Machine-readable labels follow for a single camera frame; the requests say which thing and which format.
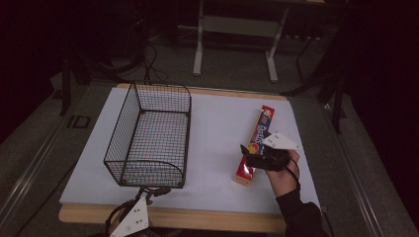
table leg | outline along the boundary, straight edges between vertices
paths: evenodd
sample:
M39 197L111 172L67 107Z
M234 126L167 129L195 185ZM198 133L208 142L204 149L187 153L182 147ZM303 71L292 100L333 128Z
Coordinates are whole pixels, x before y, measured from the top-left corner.
M272 44L272 47L270 50L266 51L266 61L268 63L269 77L272 83L278 82L277 70L275 69L274 55L275 51L277 50L278 42L281 39L281 34L283 32L284 24L286 23L288 12L289 8L286 8L283 12L283 16L281 17L281 22L278 24L277 32L274 35L274 42Z
M198 18L198 45L195 52L194 76L201 75L201 65L203 62L203 18L204 18L204 0L200 1L200 15Z

dark background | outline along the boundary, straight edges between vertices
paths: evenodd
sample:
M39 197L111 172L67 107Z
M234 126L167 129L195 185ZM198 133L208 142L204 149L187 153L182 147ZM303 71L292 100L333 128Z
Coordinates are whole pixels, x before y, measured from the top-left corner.
M176 26L195 26L198 2L193 0L152 1L147 21L152 21L169 38ZM92 15L94 2L81 1L2 1L0 2L0 142L52 94L49 78L61 70L62 37L68 34L80 48L97 60L106 61L109 42L103 35L115 29L104 28ZM347 18L347 28L336 38L330 61L345 63L354 53L356 62L347 72L345 92L371 136L387 173L416 227L419 203L415 191L419 181L418 125L418 3L413 1L369 1L354 3L360 11ZM126 7L116 17L134 21ZM234 14L249 15L249 9L223 8ZM303 37L317 34L312 23L317 13L300 9L291 12L285 30ZM90 22L84 28L77 24ZM126 37L129 30L122 33ZM352 42L357 39L356 47ZM141 54L140 46L131 53Z

table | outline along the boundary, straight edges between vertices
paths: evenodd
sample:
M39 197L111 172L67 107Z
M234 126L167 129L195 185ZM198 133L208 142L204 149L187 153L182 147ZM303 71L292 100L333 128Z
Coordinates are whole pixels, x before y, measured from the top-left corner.
M232 178L241 159L239 143L247 142L251 126L262 104L267 104L277 110L270 131L278 129L301 144L293 113L281 113L287 108L290 109L290 104L280 96L198 89L190 89L190 91L193 107L186 185L181 190L173 190L164 197L153 199L154 204L148 209L153 225L170 228L284 232L286 226L265 174L256 173L256 178L249 188L234 183ZM104 105L61 197L60 202L63 204L59 214L61 221L104 223L117 205L132 198L138 190L119 187L103 165L103 154L107 148L106 140L109 141L113 131L110 124L116 122L112 117L118 116L118 105L123 102L125 92L124 88L114 88ZM237 104L238 102L245 103L244 110L237 108L241 105ZM223 110L229 108L225 111L234 112L234 114L224 113L219 115L220 119L210 119L210 113L200 113L202 109L214 110L214 108ZM232 115L239 116L240 120L227 123L231 124L229 128L224 127L220 130L225 137L218 138L223 143L229 142L229 144L223 144L215 150L214 146L205 146L214 135L209 129L222 125ZM239 129L243 123L249 123L249 129ZM230 139L228 134L233 132L237 132L237 138L227 141ZM301 199L304 202L313 201L319 205L303 149L298 153L301 157L299 161ZM213 158L214 161L209 162L208 157ZM216 162L220 159L229 159L229 162L225 161L220 166Z
M234 17L221 17L214 16L205 13L205 0L200 0L199 8L199 19L198 19L198 43L195 54L193 74L196 76L201 75L201 67L203 60L203 37L204 32L218 32L227 34L238 34L246 36L257 36L272 38L273 42L271 47L266 50L266 61L269 71L270 80L273 83L279 81L276 66L274 62L275 51L279 40L283 33L283 28L286 23L289 11L291 8L299 7L310 7L310 8L335 8L345 9L348 4L332 4L325 3L323 0L267 0L267 1L237 1L242 3L252 4L271 4L272 6L281 6L283 9L279 13L281 18L276 21L262 21L262 20L251 20Z

black wire basket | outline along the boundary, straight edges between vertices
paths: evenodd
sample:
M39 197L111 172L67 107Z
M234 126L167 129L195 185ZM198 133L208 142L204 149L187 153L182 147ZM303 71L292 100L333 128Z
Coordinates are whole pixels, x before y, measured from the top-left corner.
M104 160L120 186L184 187L191 105L184 86L129 85Z

cable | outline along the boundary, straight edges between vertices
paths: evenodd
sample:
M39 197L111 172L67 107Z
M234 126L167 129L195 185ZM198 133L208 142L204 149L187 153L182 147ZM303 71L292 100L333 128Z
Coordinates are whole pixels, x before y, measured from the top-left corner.
M122 51L123 55L126 55L127 46L132 39L132 34L134 34L134 32L138 32L140 35L143 34L143 32L145 30L145 24L146 24L146 21L148 19L148 15L149 15L149 11L150 11L149 0L146 0L146 1L132 0L130 5L131 5L131 8L133 9L131 16L135 20L135 23L132 26L129 27L125 48ZM94 7L95 7L95 12L96 12L97 22L100 23L100 24L104 24L103 20L101 19L101 14L99 13L97 2L95 2ZM123 66L120 66L120 67L110 67L110 66L107 66L107 65L103 65L102 63L99 63L99 62L98 62L98 64L101 67L106 68L107 70L109 70L109 71L111 71L115 74L119 74L119 73L123 73L123 72L126 72L128 70L131 70L131 69L135 68L138 64L140 64L140 62L141 62L140 57L134 55L130 59L129 64L123 65ZM94 69L94 70L98 70L97 66L96 67L95 66L90 66L90 68Z
M65 172L65 174L62 176L62 178L59 180L58 184L54 187L52 192L46 197L46 199L41 203L41 205L38 207L38 209L29 217L29 219L21 226L21 228L18 230L18 232L14 235L15 237L18 237L22 231L28 227L28 225L34 220L34 218L40 213L40 211L43 209L43 207L46 205L46 203L52 198L52 196L55 194L56 190L58 190L59 186L62 184L64 179L70 174L70 172L74 169L77 162L75 162L70 169Z
M169 75L168 75L167 73L165 73L165 72L161 71L161 70L156 69L156 68L153 66L154 61L155 61L155 59L156 59L156 57L157 57L157 49L156 49L153 45L151 45L151 44L148 44L148 46L150 46L150 47L154 50L154 57L153 57L153 59L151 60L151 62L149 62L146 58L144 58L144 63L148 63L148 64L149 64L149 68L148 68L148 69L151 69L151 70L153 71L153 73L154 73L155 77L158 79L158 81L160 81L160 82L161 82L161 83L163 83L163 84L166 84L167 80L169 79ZM164 74L164 78L161 78L161 77L158 75L158 73L162 73L162 74Z
M193 34L195 34L197 32L198 32L198 29L190 30L188 33L184 33L184 34L182 34L180 36L177 36L176 37L176 40L181 40L181 39L186 38L188 36L191 36L191 35L193 35ZM170 41L168 39L165 39L164 37L165 37L165 35L163 33L160 33L160 34L157 34L157 35L149 38L148 41L149 42L152 42L152 43L157 43L157 44L169 44L169 43L173 43L172 41Z
M151 81L150 74L149 74L150 68L147 66L147 62L148 62L148 60L144 60L144 67L145 67L144 83L146 83L146 82L150 83L150 81Z

